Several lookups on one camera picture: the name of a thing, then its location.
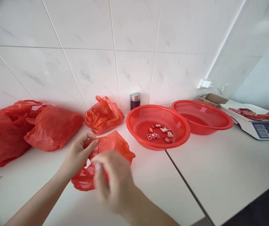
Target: basket rim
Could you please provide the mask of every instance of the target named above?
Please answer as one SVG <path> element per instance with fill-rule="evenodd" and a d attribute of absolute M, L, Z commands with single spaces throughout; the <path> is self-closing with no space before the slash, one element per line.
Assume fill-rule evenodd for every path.
<path fill-rule="evenodd" d="M 191 121 L 189 119 L 186 119 L 184 116 L 182 116 L 188 122 L 190 122 L 190 123 L 192 123 L 194 125 L 197 125 L 197 126 L 200 126 L 200 127 L 203 127 L 203 128 L 207 128 L 207 129 L 213 129 L 213 130 L 227 130 L 227 129 L 230 129 L 233 126 L 233 124 L 234 124 L 233 119 L 227 113 L 225 113 L 222 110 L 220 110 L 220 109 L 218 109 L 218 108 L 216 108 L 214 106 L 211 106 L 209 104 L 205 104 L 205 103 L 202 103 L 202 102 L 199 102 L 199 101 L 195 101 L 195 100 L 177 100 L 177 101 L 173 102 L 172 105 L 171 105 L 172 110 L 174 110 L 175 112 L 177 112 L 177 111 L 175 110 L 174 106 L 176 104 L 178 104 L 178 103 L 193 103 L 193 104 L 198 104 L 198 105 L 202 105 L 202 106 L 211 108 L 212 110 L 214 110 L 217 113 L 219 113 L 220 115 L 222 115 L 228 121 L 228 124 L 226 126 L 212 127 L 212 126 L 205 126 L 205 125 L 202 125 L 202 124 L 193 122 L 193 121 Z"/>
<path fill-rule="evenodd" d="M 150 142 L 150 141 L 144 140 L 143 138 L 141 138 L 141 137 L 139 137 L 138 135 L 136 135 L 135 132 L 134 132 L 134 131 L 132 130 L 132 128 L 130 127 L 130 124 L 129 124 L 129 119 L 130 119 L 131 115 L 132 115 L 134 112 L 136 112 L 136 111 L 138 111 L 138 110 L 140 110 L 140 109 L 142 109 L 142 108 L 151 108 L 151 107 L 152 107 L 152 108 L 163 109 L 163 110 L 169 111 L 169 112 L 171 112 L 172 114 L 176 115 L 176 116 L 180 119 L 180 121 L 184 124 L 184 126 L 185 126 L 185 128 L 186 128 L 184 137 L 183 137 L 181 140 L 179 140 L 179 141 L 177 141 L 177 142 L 175 142 L 175 143 L 171 143 L 171 144 L 156 144 L 156 143 L 152 143 L 152 142 Z M 172 110 L 172 109 L 170 109 L 170 108 L 164 107 L 164 106 L 160 106 L 160 105 L 142 105 L 142 106 L 138 106 L 138 107 L 134 108 L 133 110 L 131 110 L 131 111 L 128 113 L 128 115 L 127 115 L 127 117 L 126 117 L 126 126 L 127 126 L 128 131 L 131 133 L 131 135 L 132 135 L 135 139 L 137 139 L 137 140 L 139 140 L 140 142 L 142 142 L 142 143 L 144 143 L 144 144 L 146 144 L 146 145 L 148 145 L 148 146 L 150 146 L 150 147 L 153 147 L 153 148 L 163 148 L 163 149 L 168 149 L 168 148 L 176 148 L 176 147 L 179 147 L 180 145 L 184 144 L 184 143 L 189 139 L 189 137 L 190 137 L 190 135 L 191 135 L 190 125 L 189 125 L 189 123 L 187 122 L 187 120 L 186 120 L 184 117 L 182 117 L 182 116 L 181 116 L 179 113 L 177 113 L 176 111 L 174 111 L 174 110 Z"/>

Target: plastic basket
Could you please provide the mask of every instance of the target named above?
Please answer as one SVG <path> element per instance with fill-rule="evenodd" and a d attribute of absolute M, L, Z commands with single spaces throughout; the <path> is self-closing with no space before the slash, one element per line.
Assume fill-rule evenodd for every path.
<path fill-rule="evenodd" d="M 174 137 L 169 137 L 173 143 L 163 140 L 167 136 L 160 128 L 153 128 L 160 138 L 148 141 L 148 128 L 152 125 L 163 124 L 167 129 L 172 129 Z M 151 150 L 165 150 L 175 148 L 185 143 L 190 136 L 188 122 L 177 112 L 159 105 L 143 105 L 134 108 L 126 117 L 127 129 L 135 139 L 144 147 Z"/>
<path fill-rule="evenodd" d="M 187 119 L 191 133 L 198 135 L 227 130 L 234 124 L 232 118 L 223 111 L 198 101 L 178 100 L 172 104 L 172 109 Z"/>

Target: digital scale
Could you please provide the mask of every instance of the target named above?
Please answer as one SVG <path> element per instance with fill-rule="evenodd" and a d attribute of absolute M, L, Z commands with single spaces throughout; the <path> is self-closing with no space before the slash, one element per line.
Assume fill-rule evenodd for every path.
<path fill-rule="evenodd" d="M 239 124 L 241 129 L 258 140 L 269 140 L 269 120 L 253 121 L 240 115 L 229 108 L 248 108 L 256 114 L 265 115 L 269 111 L 251 104 L 221 104 L 221 110 L 227 113 L 234 121 Z"/>

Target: thermos bottle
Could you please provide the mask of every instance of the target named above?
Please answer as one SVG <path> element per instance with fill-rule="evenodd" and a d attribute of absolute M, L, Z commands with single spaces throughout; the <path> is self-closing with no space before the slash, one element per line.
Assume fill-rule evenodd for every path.
<path fill-rule="evenodd" d="M 140 104 L 141 104 L 140 93 L 130 94 L 130 110 L 133 110 L 135 107 L 140 106 Z"/>

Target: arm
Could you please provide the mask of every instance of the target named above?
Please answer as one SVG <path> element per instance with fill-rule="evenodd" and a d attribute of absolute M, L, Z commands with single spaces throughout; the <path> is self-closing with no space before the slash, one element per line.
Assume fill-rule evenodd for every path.
<path fill-rule="evenodd" d="M 101 153 L 92 162 L 96 166 L 94 184 L 98 198 L 112 212 L 120 214 L 132 226 L 179 225 L 134 185 L 130 165 L 118 152 Z"/>
<path fill-rule="evenodd" d="M 86 149 L 83 149 L 84 143 L 95 138 L 94 135 L 87 133 L 80 140 L 73 143 L 57 173 L 5 226 L 43 225 L 69 181 L 79 172 L 90 153 L 97 146 L 98 140 L 96 139 Z"/>

